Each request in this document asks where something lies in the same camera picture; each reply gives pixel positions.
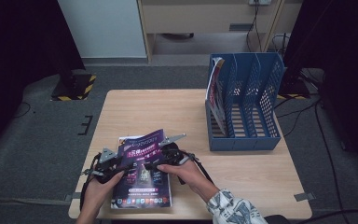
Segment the patterned sleeve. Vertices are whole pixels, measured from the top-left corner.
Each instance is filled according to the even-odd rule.
[[[213,223],[267,224],[257,209],[248,201],[234,198],[227,189],[220,189],[207,203]]]

